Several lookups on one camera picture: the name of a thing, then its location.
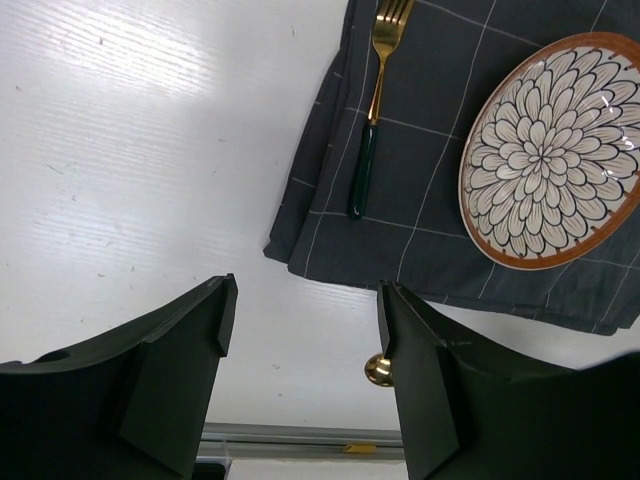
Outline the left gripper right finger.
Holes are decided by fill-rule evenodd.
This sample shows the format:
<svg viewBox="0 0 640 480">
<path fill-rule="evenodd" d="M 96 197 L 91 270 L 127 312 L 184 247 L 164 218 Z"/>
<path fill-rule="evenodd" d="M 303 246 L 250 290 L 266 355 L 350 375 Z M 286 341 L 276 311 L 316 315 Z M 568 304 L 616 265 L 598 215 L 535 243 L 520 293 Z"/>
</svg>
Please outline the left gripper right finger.
<svg viewBox="0 0 640 480">
<path fill-rule="evenodd" d="M 395 282 L 378 318 L 412 479 L 635 479 L 639 356 L 569 369 L 500 345 Z"/>
</svg>

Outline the dark grey checked cloth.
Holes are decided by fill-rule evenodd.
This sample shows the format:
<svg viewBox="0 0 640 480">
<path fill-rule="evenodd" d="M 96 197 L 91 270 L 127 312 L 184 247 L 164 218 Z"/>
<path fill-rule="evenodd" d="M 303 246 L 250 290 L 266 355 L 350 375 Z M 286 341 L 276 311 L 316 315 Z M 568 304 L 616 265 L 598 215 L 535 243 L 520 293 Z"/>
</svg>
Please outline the dark grey checked cloth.
<svg viewBox="0 0 640 480">
<path fill-rule="evenodd" d="M 291 167 L 264 254 L 295 275 L 372 289 L 396 280 L 422 298 L 610 335 L 639 315 L 639 218 L 572 263 L 526 272 L 483 255 L 457 200 L 466 136 L 499 82 L 556 40 L 639 36 L 635 1 L 420 1 L 385 75 L 365 215 L 347 202 L 378 59 L 378 5 L 348 3 L 339 50 Z"/>
</svg>

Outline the gold fork green handle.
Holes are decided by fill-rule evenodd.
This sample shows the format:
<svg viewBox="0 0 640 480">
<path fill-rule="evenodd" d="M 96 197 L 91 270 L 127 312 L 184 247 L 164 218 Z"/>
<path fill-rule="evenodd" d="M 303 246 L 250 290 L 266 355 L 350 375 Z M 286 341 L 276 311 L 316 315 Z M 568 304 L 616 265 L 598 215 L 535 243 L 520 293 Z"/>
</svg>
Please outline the gold fork green handle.
<svg viewBox="0 0 640 480">
<path fill-rule="evenodd" d="M 347 215 L 352 220 L 361 219 L 366 210 L 386 63 L 403 38 L 413 5 L 414 0 L 386 0 L 381 3 L 376 14 L 372 29 L 372 46 L 378 55 L 379 67 L 351 182 Z"/>
</svg>

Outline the floral patterned plate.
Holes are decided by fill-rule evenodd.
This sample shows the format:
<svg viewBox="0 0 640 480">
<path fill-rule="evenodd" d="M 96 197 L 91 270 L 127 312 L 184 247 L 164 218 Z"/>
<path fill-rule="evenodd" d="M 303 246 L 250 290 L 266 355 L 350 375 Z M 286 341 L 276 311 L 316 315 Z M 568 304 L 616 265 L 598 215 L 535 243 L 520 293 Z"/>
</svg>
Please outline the floral patterned plate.
<svg viewBox="0 0 640 480">
<path fill-rule="evenodd" d="M 554 268 L 608 239 L 639 204 L 638 43 L 577 34 L 515 68 L 469 132 L 458 201 L 507 268 Z"/>
</svg>

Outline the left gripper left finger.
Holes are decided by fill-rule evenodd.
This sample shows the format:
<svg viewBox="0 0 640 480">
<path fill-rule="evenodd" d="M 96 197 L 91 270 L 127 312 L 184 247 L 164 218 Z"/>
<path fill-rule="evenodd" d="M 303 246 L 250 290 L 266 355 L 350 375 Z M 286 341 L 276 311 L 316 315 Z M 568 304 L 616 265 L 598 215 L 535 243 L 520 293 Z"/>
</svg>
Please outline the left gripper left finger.
<svg viewBox="0 0 640 480">
<path fill-rule="evenodd" d="M 5 479 L 188 479 L 238 296 L 215 276 L 98 336 L 1 367 Z"/>
</svg>

